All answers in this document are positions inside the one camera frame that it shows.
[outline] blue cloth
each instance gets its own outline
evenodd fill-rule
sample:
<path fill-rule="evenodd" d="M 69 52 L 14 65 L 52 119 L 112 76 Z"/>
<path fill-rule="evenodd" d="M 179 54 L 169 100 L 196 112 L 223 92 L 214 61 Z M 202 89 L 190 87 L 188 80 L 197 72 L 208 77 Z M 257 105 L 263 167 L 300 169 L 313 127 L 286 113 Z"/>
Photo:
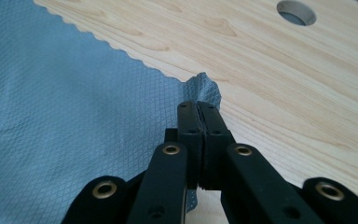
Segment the blue cloth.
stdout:
<path fill-rule="evenodd" d="M 60 222 L 92 179 L 138 175 L 187 100 L 220 94 L 205 74 L 165 77 L 32 1 L 0 1 L 0 223 Z"/>

